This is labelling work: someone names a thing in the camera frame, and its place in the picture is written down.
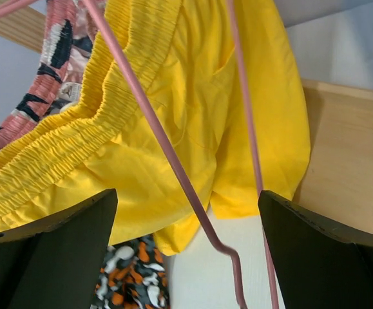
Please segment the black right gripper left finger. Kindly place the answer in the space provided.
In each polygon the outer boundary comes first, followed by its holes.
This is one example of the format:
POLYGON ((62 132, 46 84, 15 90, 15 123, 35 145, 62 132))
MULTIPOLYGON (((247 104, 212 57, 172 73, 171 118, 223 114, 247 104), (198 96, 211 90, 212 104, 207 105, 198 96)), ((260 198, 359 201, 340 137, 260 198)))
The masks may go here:
POLYGON ((89 308, 116 210, 107 189, 0 232, 0 308, 89 308))

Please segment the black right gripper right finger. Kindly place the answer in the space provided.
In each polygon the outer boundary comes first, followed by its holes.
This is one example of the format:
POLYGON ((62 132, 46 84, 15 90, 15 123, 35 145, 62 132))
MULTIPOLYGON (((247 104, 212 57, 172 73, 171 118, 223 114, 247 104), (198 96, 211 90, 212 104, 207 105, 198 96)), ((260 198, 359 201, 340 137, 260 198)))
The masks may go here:
POLYGON ((272 191, 258 207, 286 308, 373 309, 373 234, 272 191))

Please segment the orange camouflage shorts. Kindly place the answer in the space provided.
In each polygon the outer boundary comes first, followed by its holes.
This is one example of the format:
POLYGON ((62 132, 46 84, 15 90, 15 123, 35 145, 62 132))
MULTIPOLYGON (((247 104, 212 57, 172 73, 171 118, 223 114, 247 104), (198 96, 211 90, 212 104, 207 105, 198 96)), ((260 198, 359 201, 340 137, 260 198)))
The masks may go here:
POLYGON ((107 248, 90 307, 170 307, 163 257, 151 234, 107 248))

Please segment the yellow shorts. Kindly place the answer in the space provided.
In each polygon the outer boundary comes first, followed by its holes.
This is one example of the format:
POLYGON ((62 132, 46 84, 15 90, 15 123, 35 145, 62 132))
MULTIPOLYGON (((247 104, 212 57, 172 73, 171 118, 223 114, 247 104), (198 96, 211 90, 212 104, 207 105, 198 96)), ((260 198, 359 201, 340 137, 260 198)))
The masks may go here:
MULTIPOLYGON (((225 1, 101 1, 104 16, 199 200, 221 219, 258 214, 225 1)), ((273 1, 235 1, 266 189, 292 198, 309 164, 307 108, 273 1)), ((0 150, 0 232, 118 194, 110 243, 146 234, 167 256, 200 224, 101 34, 78 101, 0 150)))

